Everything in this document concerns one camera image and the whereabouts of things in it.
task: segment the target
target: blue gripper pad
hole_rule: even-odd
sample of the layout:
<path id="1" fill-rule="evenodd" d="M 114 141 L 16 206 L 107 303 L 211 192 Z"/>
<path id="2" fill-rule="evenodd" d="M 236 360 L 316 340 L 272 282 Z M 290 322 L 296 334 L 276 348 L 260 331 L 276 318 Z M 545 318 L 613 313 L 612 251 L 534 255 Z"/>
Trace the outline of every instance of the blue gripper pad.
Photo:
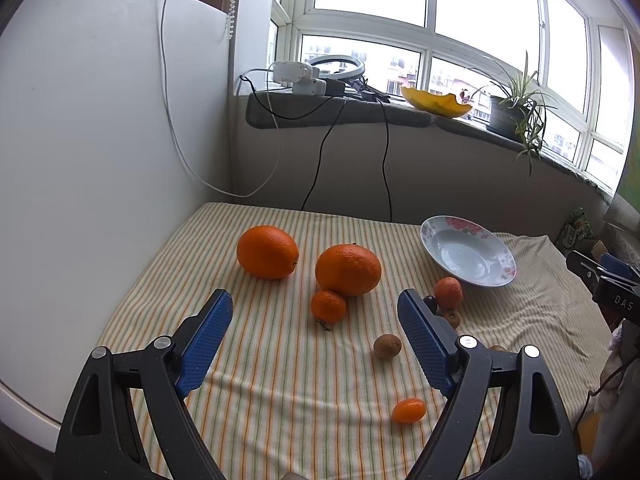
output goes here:
<path id="1" fill-rule="evenodd" d="M 226 290 L 221 292 L 217 299 L 210 298 L 214 304 L 182 354 L 180 376 L 175 383 L 179 397 L 200 387 L 231 322 L 233 301 Z"/>
<path id="2" fill-rule="evenodd" d="M 398 296 L 398 319 L 429 384 L 448 398 L 456 388 L 454 341 L 413 289 Z"/>

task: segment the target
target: spider plant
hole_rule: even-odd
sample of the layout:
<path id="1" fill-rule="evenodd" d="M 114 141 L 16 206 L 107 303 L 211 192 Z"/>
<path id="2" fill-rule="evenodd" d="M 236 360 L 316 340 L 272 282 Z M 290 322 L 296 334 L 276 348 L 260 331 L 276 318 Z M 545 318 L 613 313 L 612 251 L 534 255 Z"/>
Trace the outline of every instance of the spider plant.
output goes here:
<path id="1" fill-rule="evenodd" d="M 503 84 L 492 79 L 490 85 L 485 85 L 482 88 L 491 85 L 497 86 L 506 95 L 506 97 L 500 101 L 500 106 L 506 105 L 509 108 L 517 108 L 522 111 L 522 120 L 516 121 L 516 119 L 514 119 L 514 121 L 516 121 L 515 133 L 520 138 L 524 149 L 516 155 L 514 160 L 526 154 L 529 162 L 529 176 L 531 176 L 532 156 L 540 158 L 540 150 L 543 145 L 543 138 L 546 131 L 546 110 L 555 107 L 545 103 L 545 98 L 549 98 L 548 94 L 540 89 L 533 88 L 534 85 L 532 83 L 538 76 L 538 71 L 535 70 L 529 74 L 528 52 L 525 51 L 524 71 L 518 72 L 515 76 L 509 74 L 500 62 L 495 59 L 493 61 L 504 73 L 507 78 L 507 83 Z M 482 88 L 476 90 L 471 97 L 473 98 Z"/>

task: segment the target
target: yellow scalloped dish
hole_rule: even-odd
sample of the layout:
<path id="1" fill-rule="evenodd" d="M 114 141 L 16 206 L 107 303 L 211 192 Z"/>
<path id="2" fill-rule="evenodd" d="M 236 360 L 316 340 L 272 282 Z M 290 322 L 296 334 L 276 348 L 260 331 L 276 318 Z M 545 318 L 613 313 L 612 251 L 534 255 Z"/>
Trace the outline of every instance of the yellow scalloped dish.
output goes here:
<path id="1" fill-rule="evenodd" d="M 406 86 L 400 87 L 400 91 L 407 102 L 417 110 L 441 115 L 449 119 L 462 117 L 473 108 L 471 105 L 461 105 L 456 101 L 454 94 L 436 95 L 426 90 L 417 90 Z"/>

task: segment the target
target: black flower pot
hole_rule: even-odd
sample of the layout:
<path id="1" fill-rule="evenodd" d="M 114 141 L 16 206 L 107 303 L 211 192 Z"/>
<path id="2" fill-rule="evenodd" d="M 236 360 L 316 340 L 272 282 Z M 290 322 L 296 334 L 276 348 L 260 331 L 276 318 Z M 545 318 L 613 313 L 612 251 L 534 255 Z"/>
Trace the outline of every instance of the black flower pot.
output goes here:
<path id="1" fill-rule="evenodd" d="M 510 108 L 508 104 L 501 105 L 501 97 L 491 96 L 491 116 L 487 130 L 507 139 L 522 142 L 516 134 L 516 126 L 525 117 L 525 109 L 521 106 Z"/>

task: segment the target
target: gray stone windowsill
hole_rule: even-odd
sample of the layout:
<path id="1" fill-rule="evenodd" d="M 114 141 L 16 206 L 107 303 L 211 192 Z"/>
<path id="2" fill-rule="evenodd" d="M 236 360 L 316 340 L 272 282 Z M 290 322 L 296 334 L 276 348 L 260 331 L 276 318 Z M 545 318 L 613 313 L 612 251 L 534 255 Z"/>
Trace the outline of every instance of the gray stone windowsill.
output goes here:
<path id="1" fill-rule="evenodd" d="M 260 100 L 266 105 L 266 97 L 263 96 L 264 92 L 258 92 Z M 271 92 L 270 93 L 271 105 L 273 110 L 286 117 L 299 117 L 306 112 L 313 110 L 320 103 L 328 100 L 325 96 L 305 96 L 305 95 L 293 95 L 288 92 Z M 321 106 L 315 112 L 308 116 L 298 120 L 286 120 L 278 118 L 278 127 L 280 128 L 301 128 L 305 126 L 330 126 L 334 120 L 345 98 L 334 97 L 330 99 L 330 102 Z M 386 118 L 389 124 L 395 126 L 410 126 L 414 128 L 427 128 L 429 126 L 437 126 L 446 132 L 471 137 L 473 139 L 484 140 L 518 153 L 522 150 L 522 144 L 514 142 L 511 139 L 507 139 L 500 135 L 489 132 L 482 127 L 479 123 L 463 120 L 463 119 L 447 119 L 441 116 L 431 114 L 429 112 L 422 112 L 407 105 L 399 104 L 384 104 L 386 111 Z M 270 113 L 261 107 L 257 102 L 254 95 L 249 95 L 248 103 L 246 106 L 247 123 L 258 129 L 272 129 L 274 128 L 273 118 Z M 373 124 L 383 123 L 385 121 L 382 108 L 379 103 L 370 103 L 358 101 L 355 99 L 348 100 L 344 106 L 340 118 L 338 118 L 337 124 Z M 571 174 L 579 181 L 593 186 L 598 189 L 598 192 L 603 198 L 610 202 L 611 196 L 597 186 L 596 183 L 588 179 L 585 174 L 579 171 L 570 162 L 565 161 L 559 155 L 552 155 L 550 150 L 544 150 L 540 154 L 540 159 L 546 164 L 558 171 L 562 171 L 565 174 Z"/>

